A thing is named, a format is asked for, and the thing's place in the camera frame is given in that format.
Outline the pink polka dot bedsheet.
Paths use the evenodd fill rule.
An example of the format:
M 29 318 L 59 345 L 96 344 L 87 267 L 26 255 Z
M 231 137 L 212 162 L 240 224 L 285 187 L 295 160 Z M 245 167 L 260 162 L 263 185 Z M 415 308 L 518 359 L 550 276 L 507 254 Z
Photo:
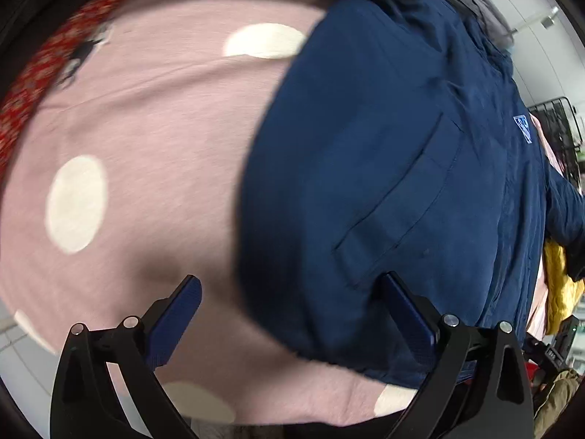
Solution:
M 202 303 L 158 379 L 190 418 L 349 425 L 414 391 L 290 353 L 246 314 L 235 206 L 249 145 L 333 0 L 129 0 L 39 104 L 1 204 L 1 297 L 52 353 L 188 274 Z

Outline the golden yellow satin garment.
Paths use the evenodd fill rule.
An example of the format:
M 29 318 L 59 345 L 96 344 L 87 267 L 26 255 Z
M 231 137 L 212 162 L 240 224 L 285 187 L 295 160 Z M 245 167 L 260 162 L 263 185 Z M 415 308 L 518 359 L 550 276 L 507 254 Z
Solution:
M 584 281 L 573 281 L 566 272 L 563 247 L 551 239 L 543 248 L 543 264 L 548 289 L 546 302 L 546 335 L 556 335 L 560 324 L 568 319 L 584 293 Z

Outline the red floral cloth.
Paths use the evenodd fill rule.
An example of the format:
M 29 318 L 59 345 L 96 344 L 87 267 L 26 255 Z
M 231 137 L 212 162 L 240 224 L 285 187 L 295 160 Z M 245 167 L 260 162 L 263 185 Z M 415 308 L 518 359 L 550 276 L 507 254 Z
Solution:
M 125 0 L 1 0 L 1 173 L 71 55 Z

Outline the navy blue padded jacket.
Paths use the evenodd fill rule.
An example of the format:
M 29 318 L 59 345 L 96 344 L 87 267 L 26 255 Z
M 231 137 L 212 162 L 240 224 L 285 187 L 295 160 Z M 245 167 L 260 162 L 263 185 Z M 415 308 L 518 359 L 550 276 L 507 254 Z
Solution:
M 584 276 L 584 200 L 546 159 L 510 58 L 445 0 L 337 0 L 294 59 L 241 183 L 237 278 L 298 355 L 416 389 L 377 284 L 525 334 L 544 240 Z

